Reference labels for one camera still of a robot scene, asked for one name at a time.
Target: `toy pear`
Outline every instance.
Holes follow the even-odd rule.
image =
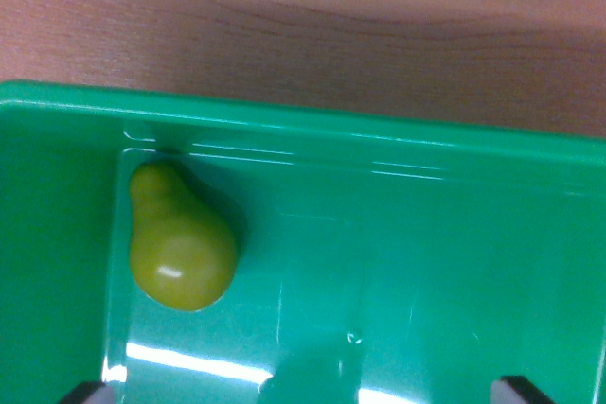
[[[152,299],[195,311],[216,302],[236,271],[236,240],[168,162],[147,163],[129,184],[133,231],[129,265]]]

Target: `green plastic tray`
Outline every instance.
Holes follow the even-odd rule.
[[[241,243],[199,312],[127,265],[127,182],[161,154]],[[0,400],[479,404],[521,374],[597,404],[605,177],[598,140],[2,84]]]

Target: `wooden surface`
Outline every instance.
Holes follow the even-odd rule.
[[[606,136],[606,0],[0,0],[0,79]]]

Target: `plastic pear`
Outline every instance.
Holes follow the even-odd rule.
[[[236,240],[167,162],[147,163],[129,184],[133,230],[129,265],[152,299],[195,311],[216,302],[236,271]]]

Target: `wood grain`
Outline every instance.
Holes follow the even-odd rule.
[[[606,0],[0,0],[0,79],[606,136]]]

